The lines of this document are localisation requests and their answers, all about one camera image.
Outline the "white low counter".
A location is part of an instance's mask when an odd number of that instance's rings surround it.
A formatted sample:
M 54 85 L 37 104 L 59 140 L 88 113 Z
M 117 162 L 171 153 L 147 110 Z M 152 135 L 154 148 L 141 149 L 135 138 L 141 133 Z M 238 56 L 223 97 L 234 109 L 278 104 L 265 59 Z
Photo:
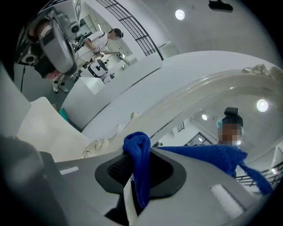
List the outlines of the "white low counter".
M 127 89 L 163 66 L 159 56 L 151 55 L 130 65 L 120 75 L 89 66 L 65 98 L 62 108 L 80 129 Z

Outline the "blue cloth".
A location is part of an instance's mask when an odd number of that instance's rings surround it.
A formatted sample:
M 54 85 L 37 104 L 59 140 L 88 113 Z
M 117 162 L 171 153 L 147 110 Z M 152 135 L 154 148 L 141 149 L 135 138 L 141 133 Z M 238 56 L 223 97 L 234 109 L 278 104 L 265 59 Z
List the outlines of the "blue cloth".
M 150 139 L 143 132 L 134 132 L 124 138 L 122 149 L 124 153 L 131 156 L 133 161 L 135 191 L 138 203 L 141 208 L 145 208 L 149 202 L 150 192 Z M 239 166 L 256 182 L 256 186 L 262 195 L 272 192 L 272 186 L 265 177 L 259 171 L 244 164 L 248 154 L 236 146 L 216 144 L 160 147 L 160 149 L 210 163 L 229 176 L 232 176 L 236 167 Z

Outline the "person's left forearm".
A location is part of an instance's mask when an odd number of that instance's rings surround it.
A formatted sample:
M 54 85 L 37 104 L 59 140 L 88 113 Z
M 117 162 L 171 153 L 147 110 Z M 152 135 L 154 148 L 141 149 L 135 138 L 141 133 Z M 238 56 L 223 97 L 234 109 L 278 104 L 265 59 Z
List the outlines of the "person's left forearm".
M 36 39 L 40 39 L 44 37 L 46 33 L 51 29 L 51 21 L 48 19 L 42 19 L 30 29 L 29 35 Z

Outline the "white wheeled robot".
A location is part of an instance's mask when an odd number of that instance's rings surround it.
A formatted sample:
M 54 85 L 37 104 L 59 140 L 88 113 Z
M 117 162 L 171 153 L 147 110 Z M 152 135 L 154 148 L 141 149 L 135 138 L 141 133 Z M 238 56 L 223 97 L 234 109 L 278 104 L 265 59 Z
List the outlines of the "white wheeled robot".
M 93 62 L 88 66 L 88 71 L 92 74 L 92 76 L 101 79 L 104 84 L 110 82 L 115 77 L 114 74 L 109 72 L 108 61 L 109 60 L 98 59 L 96 62 Z

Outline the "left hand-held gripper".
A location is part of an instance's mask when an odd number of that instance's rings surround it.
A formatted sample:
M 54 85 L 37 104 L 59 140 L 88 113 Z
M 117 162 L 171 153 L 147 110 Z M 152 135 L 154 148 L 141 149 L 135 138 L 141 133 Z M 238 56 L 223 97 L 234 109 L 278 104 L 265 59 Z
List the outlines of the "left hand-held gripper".
M 34 67 L 45 78 L 51 72 L 73 74 L 77 57 L 72 43 L 80 31 L 81 0 L 51 0 L 24 26 L 15 63 Z M 40 38 L 29 35 L 42 19 L 50 20 Z

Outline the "black stair railing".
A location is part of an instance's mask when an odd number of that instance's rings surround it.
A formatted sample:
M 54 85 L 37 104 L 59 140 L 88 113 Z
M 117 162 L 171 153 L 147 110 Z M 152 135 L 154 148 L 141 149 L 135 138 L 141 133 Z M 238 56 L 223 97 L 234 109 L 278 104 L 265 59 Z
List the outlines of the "black stair railing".
M 159 48 L 142 24 L 116 0 L 96 0 L 107 9 L 131 34 L 146 56 L 157 53 L 164 60 Z

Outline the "white dressing table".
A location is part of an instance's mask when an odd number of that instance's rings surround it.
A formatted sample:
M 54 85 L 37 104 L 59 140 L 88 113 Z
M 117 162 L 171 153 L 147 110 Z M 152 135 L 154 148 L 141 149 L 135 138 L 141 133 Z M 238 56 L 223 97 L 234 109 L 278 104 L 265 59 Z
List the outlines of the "white dressing table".
M 50 153 L 55 162 L 90 158 L 105 154 L 108 139 L 91 141 L 69 124 L 50 104 L 40 97 L 31 102 L 17 137 L 36 150 Z

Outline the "white framed round mirror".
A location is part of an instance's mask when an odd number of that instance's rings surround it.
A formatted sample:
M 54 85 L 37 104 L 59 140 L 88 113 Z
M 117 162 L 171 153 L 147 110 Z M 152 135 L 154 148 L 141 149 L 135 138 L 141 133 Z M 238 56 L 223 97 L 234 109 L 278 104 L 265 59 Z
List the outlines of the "white framed round mirror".
M 211 98 L 219 100 L 222 93 L 266 96 L 272 103 L 279 104 L 280 116 L 283 117 L 283 70 L 277 67 L 265 69 L 264 65 L 257 65 L 253 68 L 245 68 L 240 73 L 214 75 L 205 82 L 182 88 L 115 136 L 107 146 L 105 154 L 122 148 L 124 138 L 134 132 L 143 132 L 151 140 L 157 133 L 146 132 L 145 128 L 150 124 L 157 124 L 158 119 L 166 118 L 168 111 L 180 108 L 185 113 L 195 113 L 200 104 L 209 104 Z M 172 196 L 184 185 L 187 177 L 185 168 L 181 164 L 158 154 L 152 145 L 149 173 L 149 199 Z M 128 180 L 130 178 L 134 180 L 134 164 L 131 156 L 122 151 L 117 159 L 100 165 L 95 177 L 106 191 L 120 194 Z

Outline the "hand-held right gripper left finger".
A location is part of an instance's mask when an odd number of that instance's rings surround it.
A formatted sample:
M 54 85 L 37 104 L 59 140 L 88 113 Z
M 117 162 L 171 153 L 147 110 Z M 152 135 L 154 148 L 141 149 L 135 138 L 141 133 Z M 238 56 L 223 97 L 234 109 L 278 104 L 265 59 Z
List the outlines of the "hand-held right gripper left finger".
M 129 226 L 123 197 L 107 192 L 95 178 L 97 167 L 119 152 L 66 162 L 55 162 L 50 153 L 40 155 L 67 226 Z

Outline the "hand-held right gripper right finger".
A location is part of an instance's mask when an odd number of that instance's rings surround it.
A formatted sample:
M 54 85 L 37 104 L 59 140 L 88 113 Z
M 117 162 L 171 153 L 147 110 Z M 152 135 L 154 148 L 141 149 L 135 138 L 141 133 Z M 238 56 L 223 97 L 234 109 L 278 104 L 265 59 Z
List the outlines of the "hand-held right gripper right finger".
M 133 226 L 248 226 L 270 198 L 248 192 L 212 164 L 156 152 L 180 163 L 186 181 L 173 196 L 151 200 Z

